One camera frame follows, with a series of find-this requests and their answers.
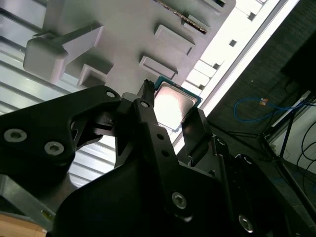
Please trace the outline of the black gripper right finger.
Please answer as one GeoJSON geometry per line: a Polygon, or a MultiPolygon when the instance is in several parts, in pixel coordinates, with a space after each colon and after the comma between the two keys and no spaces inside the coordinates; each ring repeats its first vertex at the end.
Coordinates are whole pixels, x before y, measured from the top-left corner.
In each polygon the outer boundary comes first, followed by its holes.
{"type": "Polygon", "coordinates": [[[182,121],[189,166],[211,174],[225,192],[230,218],[242,237],[314,237],[309,225],[247,155],[230,155],[204,112],[191,108],[182,121]]]}

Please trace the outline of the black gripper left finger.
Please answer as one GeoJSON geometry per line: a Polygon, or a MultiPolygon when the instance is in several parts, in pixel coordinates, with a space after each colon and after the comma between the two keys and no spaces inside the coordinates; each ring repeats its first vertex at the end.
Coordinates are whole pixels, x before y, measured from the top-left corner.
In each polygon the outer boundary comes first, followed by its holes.
{"type": "Polygon", "coordinates": [[[79,189],[68,177],[76,151],[109,135],[116,139],[118,167],[142,163],[163,206],[175,205],[176,217],[190,219],[180,179],[171,177],[180,164],[156,119],[154,94],[149,80],[130,99],[99,85],[1,116],[1,200],[32,219],[55,219],[79,189]]]}

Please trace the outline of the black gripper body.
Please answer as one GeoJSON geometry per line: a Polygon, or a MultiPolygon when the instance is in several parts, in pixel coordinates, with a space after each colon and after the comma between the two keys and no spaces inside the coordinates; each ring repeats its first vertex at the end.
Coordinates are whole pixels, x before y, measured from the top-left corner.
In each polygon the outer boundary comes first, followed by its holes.
{"type": "Polygon", "coordinates": [[[226,199],[212,177],[179,165],[186,222],[166,209],[158,184],[139,161],[118,167],[69,195],[55,216],[54,237],[231,237],[226,199]]]}

